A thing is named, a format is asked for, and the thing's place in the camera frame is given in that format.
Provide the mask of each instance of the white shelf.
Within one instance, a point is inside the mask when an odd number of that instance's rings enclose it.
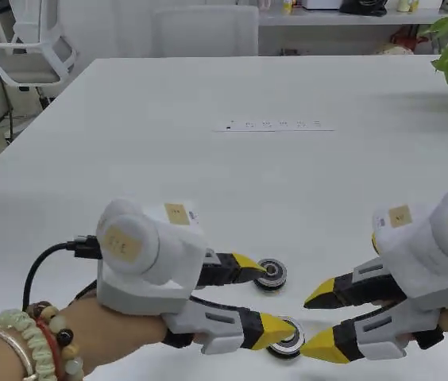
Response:
[[[339,13],[337,10],[305,10],[296,8],[292,14],[282,14],[281,9],[271,8],[260,13],[260,26],[297,25],[402,25],[432,24],[448,13],[440,10],[417,10],[415,13],[401,13],[389,10],[383,17],[359,16]]]

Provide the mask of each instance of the power strip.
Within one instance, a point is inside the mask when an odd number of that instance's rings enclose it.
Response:
[[[289,131],[333,131],[325,129],[320,121],[231,121],[220,132],[275,133]]]

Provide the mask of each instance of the black strap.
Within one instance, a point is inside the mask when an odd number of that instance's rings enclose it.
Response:
[[[173,333],[168,329],[162,343],[174,348],[185,348],[192,344],[193,340],[194,333]]]
[[[421,349],[429,349],[445,338],[439,325],[431,331],[415,332],[413,337]]]

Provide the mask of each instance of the black cable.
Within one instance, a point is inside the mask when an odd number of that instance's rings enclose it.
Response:
[[[102,253],[100,251],[100,245],[96,236],[79,236],[74,241],[64,242],[61,244],[55,244],[54,246],[45,250],[39,257],[33,262],[32,267],[28,271],[26,276],[25,286],[23,288],[23,305],[22,310],[26,311],[30,305],[30,294],[32,291],[32,283],[37,270],[42,263],[52,255],[54,252],[60,250],[68,250],[74,252],[75,258],[85,258],[89,260],[101,260]],[[76,298],[80,298],[88,291],[91,291],[97,287],[97,281],[95,280],[81,291]]]
[[[3,96],[5,97],[5,102],[7,104],[7,109],[9,109],[9,131],[10,131],[10,141],[14,139],[14,123],[13,123],[13,115],[12,115],[12,102],[10,101],[9,95],[7,94],[7,90],[5,88],[5,83],[3,82],[2,77],[0,76],[0,86],[2,88]]]
[[[32,283],[33,277],[35,273],[42,265],[42,262],[46,260],[51,254],[54,252],[58,252],[59,250],[68,250],[72,242],[64,242],[63,244],[55,244],[54,246],[48,248],[39,257],[33,262],[28,275],[26,276],[25,287],[23,288],[23,307],[22,310],[26,311],[26,308],[30,305],[30,293],[32,291]]]

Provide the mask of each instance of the metal ring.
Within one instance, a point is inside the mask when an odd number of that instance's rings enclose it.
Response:
[[[291,317],[282,317],[282,320],[295,327],[295,333],[293,333],[290,337],[279,341],[278,343],[270,345],[267,349],[268,352],[280,359],[294,359],[299,356],[300,348],[302,348],[302,345],[305,344],[303,327]]]
[[[280,261],[266,259],[260,260],[258,264],[266,269],[266,274],[259,279],[255,279],[254,283],[263,291],[279,290],[286,283],[288,271]]]

